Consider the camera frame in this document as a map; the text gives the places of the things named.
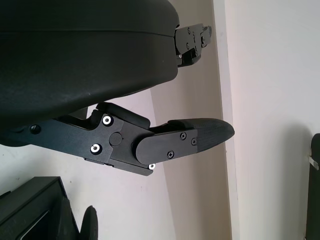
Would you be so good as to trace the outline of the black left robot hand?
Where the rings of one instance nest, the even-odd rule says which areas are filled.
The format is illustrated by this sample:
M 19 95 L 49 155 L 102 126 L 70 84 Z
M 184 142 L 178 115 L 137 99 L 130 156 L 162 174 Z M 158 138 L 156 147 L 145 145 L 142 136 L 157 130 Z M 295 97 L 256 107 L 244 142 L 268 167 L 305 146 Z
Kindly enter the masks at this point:
M 39 146 L 149 176 L 211 149 L 234 128 L 214 118 L 150 121 L 111 103 L 195 64 L 212 28 L 181 27 L 167 0 L 3 0 L 0 143 Z

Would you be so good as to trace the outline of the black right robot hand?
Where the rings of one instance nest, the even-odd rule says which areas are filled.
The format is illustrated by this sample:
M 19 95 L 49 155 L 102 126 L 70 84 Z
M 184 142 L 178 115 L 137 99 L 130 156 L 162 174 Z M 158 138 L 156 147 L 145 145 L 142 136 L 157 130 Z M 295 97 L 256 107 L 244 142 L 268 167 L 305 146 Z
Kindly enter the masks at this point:
M 97 211 L 90 205 L 83 215 L 81 228 L 78 229 L 69 199 L 62 198 L 58 200 L 51 212 L 48 239 L 97 240 L 98 226 Z

